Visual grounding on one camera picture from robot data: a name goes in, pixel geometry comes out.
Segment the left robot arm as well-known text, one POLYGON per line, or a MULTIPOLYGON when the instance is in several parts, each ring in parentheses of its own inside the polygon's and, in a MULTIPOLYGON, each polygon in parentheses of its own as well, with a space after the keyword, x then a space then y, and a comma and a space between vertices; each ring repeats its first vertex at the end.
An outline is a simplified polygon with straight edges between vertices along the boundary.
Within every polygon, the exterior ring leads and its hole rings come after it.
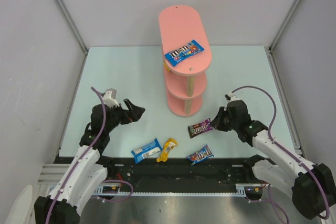
POLYGON ((124 103, 125 109, 113 99, 103 99, 92 108, 90 122, 67 171, 48 196, 39 196, 34 203, 36 223, 80 222, 85 205, 108 177, 108 168, 98 161, 110 141, 110 132, 119 125, 137 122, 145 112, 129 99, 124 103))

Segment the purple M&M bag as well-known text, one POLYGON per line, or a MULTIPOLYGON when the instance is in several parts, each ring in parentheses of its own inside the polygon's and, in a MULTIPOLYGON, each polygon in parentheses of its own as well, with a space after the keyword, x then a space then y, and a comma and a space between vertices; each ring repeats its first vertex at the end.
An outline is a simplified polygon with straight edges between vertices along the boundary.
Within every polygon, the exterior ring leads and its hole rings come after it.
POLYGON ((194 138, 200 134, 213 130, 211 126, 211 119, 208 118, 202 122, 189 125, 187 127, 190 138, 194 138))

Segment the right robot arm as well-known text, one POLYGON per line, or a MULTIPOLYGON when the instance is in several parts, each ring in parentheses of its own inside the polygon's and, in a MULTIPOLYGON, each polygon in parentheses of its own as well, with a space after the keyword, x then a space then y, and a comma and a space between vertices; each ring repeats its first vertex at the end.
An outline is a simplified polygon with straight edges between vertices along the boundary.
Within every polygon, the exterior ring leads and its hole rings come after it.
POLYGON ((315 164, 280 147, 272 140, 268 127, 252 120, 246 103, 235 96, 218 110, 211 126, 219 131, 235 131, 238 138, 266 155, 246 160, 250 173, 266 181, 291 198, 295 208, 307 219, 327 212, 335 205, 335 182, 325 164, 315 164))

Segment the yellow M&M bag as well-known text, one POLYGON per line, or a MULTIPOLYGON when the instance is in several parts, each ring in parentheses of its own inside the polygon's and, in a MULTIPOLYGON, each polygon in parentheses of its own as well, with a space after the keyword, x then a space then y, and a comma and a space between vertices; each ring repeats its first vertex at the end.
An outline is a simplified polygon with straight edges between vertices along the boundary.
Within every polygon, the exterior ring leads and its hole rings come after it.
POLYGON ((163 62, 163 66, 168 72, 172 71, 171 68, 167 65, 167 63, 165 61, 163 62))

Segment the yellow candy bag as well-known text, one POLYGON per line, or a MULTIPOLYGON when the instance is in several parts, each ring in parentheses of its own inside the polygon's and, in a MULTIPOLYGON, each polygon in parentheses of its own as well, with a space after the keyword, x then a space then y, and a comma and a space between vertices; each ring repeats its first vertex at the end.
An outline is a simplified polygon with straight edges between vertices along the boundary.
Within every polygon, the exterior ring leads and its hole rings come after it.
POLYGON ((177 146, 178 143, 175 139, 169 138, 166 143, 163 146, 163 149, 160 153, 160 156, 156 159, 156 161, 159 162, 166 162, 168 160, 168 156, 170 151, 177 146))

